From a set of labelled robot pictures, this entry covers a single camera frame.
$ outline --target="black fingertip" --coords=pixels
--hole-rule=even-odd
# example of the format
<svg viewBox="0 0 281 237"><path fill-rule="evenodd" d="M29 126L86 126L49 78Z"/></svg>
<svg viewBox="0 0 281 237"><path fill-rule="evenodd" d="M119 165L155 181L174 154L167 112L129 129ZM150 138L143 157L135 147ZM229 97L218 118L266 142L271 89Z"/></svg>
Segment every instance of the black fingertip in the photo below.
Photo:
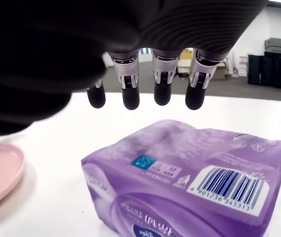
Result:
<svg viewBox="0 0 281 237"><path fill-rule="evenodd" d="M185 104L191 110L198 110L204 102L205 90L202 88L193 88L188 85L185 95Z"/></svg>
<svg viewBox="0 0 281 237"><path fill-rule="evenodd" d="M166 105L171 98L171 83L157 84L155 83L154 99L158 105Z"/></svg>
<svg viewBox="0 0 281 237"><path fill-rule="evenodd" d="M103 84L99 88L93 87L87 89L87 95L92 107L99 109L105 105L105 88Z"/></svg>
<svg viewBox="0 0 281 237"><path fill-rule="evenodd" d="M123 103L128 110L136 109L140 104L139 88L122 89Z"/></svg>

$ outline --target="plastic packaging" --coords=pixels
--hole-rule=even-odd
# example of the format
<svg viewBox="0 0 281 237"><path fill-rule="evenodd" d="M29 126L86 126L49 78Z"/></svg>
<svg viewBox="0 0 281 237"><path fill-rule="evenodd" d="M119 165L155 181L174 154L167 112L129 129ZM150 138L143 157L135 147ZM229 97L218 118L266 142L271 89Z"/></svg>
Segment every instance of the plastic packaging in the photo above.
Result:
<svg viewBox="0 0 281 237"><path fill-rule="evenodd" d="M164 120L82 160L98 216L122 237L262 237L281 141Z"/></svg>

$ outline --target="table surface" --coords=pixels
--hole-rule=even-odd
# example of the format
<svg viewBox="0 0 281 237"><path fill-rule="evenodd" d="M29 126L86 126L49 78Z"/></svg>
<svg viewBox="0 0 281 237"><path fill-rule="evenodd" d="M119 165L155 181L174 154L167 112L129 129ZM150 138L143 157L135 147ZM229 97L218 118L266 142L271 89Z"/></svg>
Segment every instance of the table surface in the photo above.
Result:
<svg viewBox="0 0 281 237"><path fill-rule="evenodd" d="M162 119L197 128L216 128L281 140L281 102L206 97L197 111L186 108L183 95L168 105L140 95L140 106L128 111L118 93L106 94L102 109L90 106L85 93L72 96L56 116L27 130L0 138L20 147L25 174L0 202L0 237L115 237L97 217L80 160L91 152ZM266 237L281 236L281 190Z"/></svg>

